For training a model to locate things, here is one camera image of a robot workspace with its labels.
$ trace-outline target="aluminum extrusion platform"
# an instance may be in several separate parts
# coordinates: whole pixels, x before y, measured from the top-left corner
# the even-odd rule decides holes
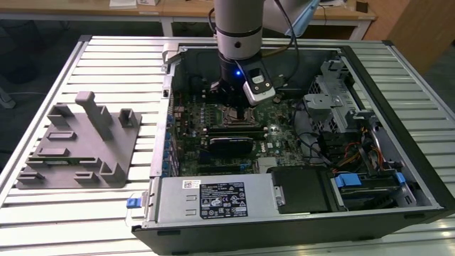
[[[0,175],[2,255],[155,255],[131,233],[144,220],[143,209],[126,209],[126,200],[148,189],[162,90],[170,86],[163,63],[182,44],[214,44],[212,38],[92,37],[80,41],[56,79],[15,153]],[[286,45],[266,39],[264,45]],[[455,114],[415,69],[383,42],[300,40],[306,45],[350,45],[389,103],[455,194]],[[79,91],[94,91],[96,103],[111,112],[132,108],[142,113],[139,139],[128,184],[120,189],[42,189],[14,187],[28,155],[50,125],[47,113],[58,103],[72,104]],[[366,107],[366,96],[358,91]],[[455,221],[407,227],[382,239],[242,250],[216,255],[453,255]]]

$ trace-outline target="power supply label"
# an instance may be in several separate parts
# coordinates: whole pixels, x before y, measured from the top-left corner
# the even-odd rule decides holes
[[[200,217],[220,219],[248,216],[244,183],[200,184]]]

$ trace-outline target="motherboard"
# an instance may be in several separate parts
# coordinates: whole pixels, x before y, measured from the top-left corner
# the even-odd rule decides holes
[[[292,99],[271,99],[247,109],[239,121],[230,114],[235,110],[208,103],[203,97],[178,99],[179,176],[259,173],[263,162],[272,166],[303,165],[306,159],[292,126],[296,104]],[[228,149],[223,155],[215,154],[211,143],[227,138],[250,138],[247,144],[252,144],[252,150],[235,154],[243,150],[239,144],[240,148]]]

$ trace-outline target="barcode sticker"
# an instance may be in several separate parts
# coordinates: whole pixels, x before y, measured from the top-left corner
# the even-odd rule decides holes
[[[184,180],[182,188],[199,188],[200,180]]]

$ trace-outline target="blue plastic clip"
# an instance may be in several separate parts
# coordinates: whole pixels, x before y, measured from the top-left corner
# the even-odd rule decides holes
[[[406,179],[405,179],[403,174],[401,172],[398,172],[398,173],[395,173],[395,176],[397,176],[399,184],[403,185],[406,183]]]
[[[136,208],[140,208],[142,205],[142,199],[140,198],[128,198],[127,199],[127,209],[136,209]]]
[[[355,173],[343,173],[335,177],[335,183],[339,188],[348,186],[360,186],[360,178]]]

